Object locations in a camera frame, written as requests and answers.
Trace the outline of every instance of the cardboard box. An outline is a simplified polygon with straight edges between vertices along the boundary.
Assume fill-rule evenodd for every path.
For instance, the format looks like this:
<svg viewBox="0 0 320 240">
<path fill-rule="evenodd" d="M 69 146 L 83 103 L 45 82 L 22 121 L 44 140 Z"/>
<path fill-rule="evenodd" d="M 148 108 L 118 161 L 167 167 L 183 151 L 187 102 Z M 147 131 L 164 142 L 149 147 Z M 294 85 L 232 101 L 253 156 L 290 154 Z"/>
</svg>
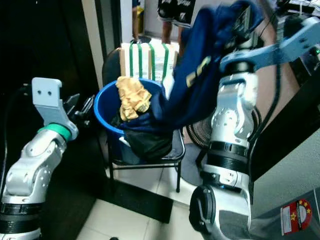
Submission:
<svg viewBox="0 0 320 240">
<path fill-rule="evenodd" d="M 166 44 L 165 47 L 162 44 L 152 44 L 151 46 L 153 50 L 148 43 L 122 43 L 120 51 L 121 75 L 141 77 L 158 83 L 162 83 L 165 76 L 172 75 L 178 52 L 170 44 Z"/>
</svg>

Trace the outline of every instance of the black chair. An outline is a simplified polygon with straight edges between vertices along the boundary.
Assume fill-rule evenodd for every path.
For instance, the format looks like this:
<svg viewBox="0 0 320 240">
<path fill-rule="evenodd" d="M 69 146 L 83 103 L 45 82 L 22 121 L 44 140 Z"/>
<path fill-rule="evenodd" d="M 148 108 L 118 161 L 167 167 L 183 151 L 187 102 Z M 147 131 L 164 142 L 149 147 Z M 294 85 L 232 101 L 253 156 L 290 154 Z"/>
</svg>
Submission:
<svg viewBox="0 0 320 240">
<path fill-rule="evenodd" d="M 121 75 L 120 68 L 120 48 L 113 50 L 106 58 L 102 67 L 102 83 L 107 85 Z M 128 164 L 125 161 L 115 159 L 112 152 L 112 146 L 108 144 L 108 166 L 110 170 L 111 186 L 114 187 L 114 171 L 128 170 L 128 169 L 153 169 L 153 168 L 176 168 L 176 192 L 180 192 L 180 177 L 181 177 L 181 161 L 185 155 L 186 149 L 183 142 L 180 130 L 173 131 L 172 150 L 169 154 L 159 160 L 146 162 L 141 160 L 138 164 Z"/>
</svg>

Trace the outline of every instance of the navy blue cloth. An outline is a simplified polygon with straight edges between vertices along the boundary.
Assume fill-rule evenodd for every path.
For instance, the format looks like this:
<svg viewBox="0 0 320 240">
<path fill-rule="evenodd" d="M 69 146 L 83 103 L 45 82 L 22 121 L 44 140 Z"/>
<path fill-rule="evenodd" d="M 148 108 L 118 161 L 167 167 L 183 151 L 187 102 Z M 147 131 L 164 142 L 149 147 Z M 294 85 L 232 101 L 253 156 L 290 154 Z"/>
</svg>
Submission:
<svg viewBox="0 0 320 240">
<path fill-rule="evenodd" d="M 243 7 L 249 5 L 253 15 L 250 31 L 253 31 L 263 20 L 263 13 L 251 1 L 239 0 L 231 6 L 202 8 L 193 27 L 182 35 L 187 44 L 173 73 L 175 82 L 169 100 L 162 88 L 150 100 L 151 112 L 123 123 L 120 128 L 153 133 L 172 131 L 209 116 L 217 104 L 222 51 L 233 37 L 232 29 Z M 210 62 L 188 87 L 187 76 L 197 72 L 206 57 Z"/>
<path fill-rule="evenodd" d="M 140 6 L 140 0 L 132 0 L 132 8 Z"/>
</svg>

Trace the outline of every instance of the blue bucket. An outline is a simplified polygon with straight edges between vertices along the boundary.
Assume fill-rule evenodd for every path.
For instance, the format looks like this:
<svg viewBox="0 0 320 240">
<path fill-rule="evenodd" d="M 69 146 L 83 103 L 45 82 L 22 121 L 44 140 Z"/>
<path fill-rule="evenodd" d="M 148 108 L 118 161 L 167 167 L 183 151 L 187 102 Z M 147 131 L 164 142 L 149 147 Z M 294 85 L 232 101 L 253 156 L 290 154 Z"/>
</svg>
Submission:
<svg viewBox="0 0 320 240">
<path fill-rule="evenodd" d="M 125 136 L 124 131 L 110 124 L 121 106 L 116 82 L 109 83 L 99 91 L 94 100 L 94 114 L 106 129 L 113 158 L 128 164 L 139 164 L 141 159 L 134 155 L 128 145 L 119 140 Z M 140 82 L 152 95 L 161 91 L 161 85 L 155 81 L 140 79 Z"/>
</svg>

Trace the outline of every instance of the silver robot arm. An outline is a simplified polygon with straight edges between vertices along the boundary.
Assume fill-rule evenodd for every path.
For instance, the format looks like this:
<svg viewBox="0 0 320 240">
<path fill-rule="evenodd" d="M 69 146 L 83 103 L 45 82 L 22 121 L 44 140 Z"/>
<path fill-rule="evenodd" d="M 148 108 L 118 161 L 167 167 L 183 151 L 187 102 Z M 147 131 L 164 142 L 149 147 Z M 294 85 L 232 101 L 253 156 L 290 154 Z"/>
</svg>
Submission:
<svg viewBox="0 0 320 240">
<path fill-rule="evenodd" d="M 302 20 L 300 30 L 278 47 L 240 49 L 222 58 L 224 77 L 211 121 L 210 150 L 202 167 L 202 185 L 190 202 L 190 223 L 205 240 L 251 239 L 248 138 L 254 130 L 256 70 L 293 61 L 319 42 L 320 21 L 311 17 Z"/>
<path fill-rule="evenodd" d="M 44 119 L 44 128 L 22 149 L 9 169 L 0 209 L 0 240 L 37 240 L 40 213 L 51 175 L 62 159 L 67 141 L 78 135 L 60 99 L 61 82 L 34 78 L 32 99 Z"/>
</svg>

